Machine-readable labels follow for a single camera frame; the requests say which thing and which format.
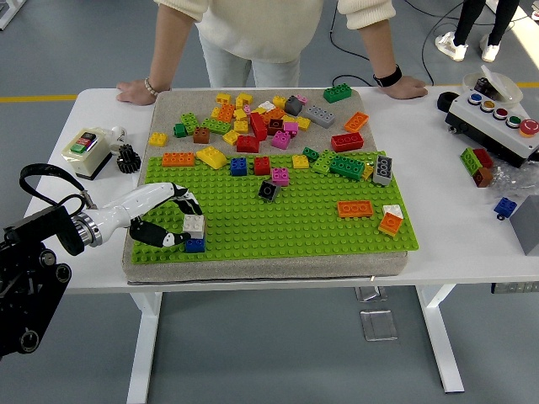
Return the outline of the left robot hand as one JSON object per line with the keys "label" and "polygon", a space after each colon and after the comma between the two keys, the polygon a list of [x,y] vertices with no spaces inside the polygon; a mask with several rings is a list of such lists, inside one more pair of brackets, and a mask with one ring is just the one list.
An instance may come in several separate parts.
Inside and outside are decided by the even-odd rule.
{"label": "left robot hand", "polygon": [[187,233],[172,233],[142,219],[148,211],[169,201],[187,215],[202,214],[189,189],[175,183],[144,184],[101,209],[86,212],[96,225],[96,243],[107,242],[119,228],[127,228],[132,239],[153,247],[172,247],[189,240],[191,235]]}

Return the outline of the person's right hand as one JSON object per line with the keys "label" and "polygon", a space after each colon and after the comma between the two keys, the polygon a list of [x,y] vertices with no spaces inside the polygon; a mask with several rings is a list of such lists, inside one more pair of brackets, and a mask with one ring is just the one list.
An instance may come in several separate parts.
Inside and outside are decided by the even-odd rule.
{"label": "person's right hand", "polygon": [[122,103],[146,106],[154,104],[157,97],[146,88],[144,80],[138,79],[130,82],[119,82],[116,85],[119,93],[116,100]]}

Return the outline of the person's left hand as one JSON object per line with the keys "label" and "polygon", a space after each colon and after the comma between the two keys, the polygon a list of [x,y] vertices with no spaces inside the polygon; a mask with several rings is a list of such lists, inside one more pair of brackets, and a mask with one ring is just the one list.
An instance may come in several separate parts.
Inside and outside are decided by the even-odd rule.
{"label": "person's left hand", "polygon": [[426,83],[410,76],[403,76],[392,86],[380,90],[390,98],[398,100],[422,98],[428,94]]}

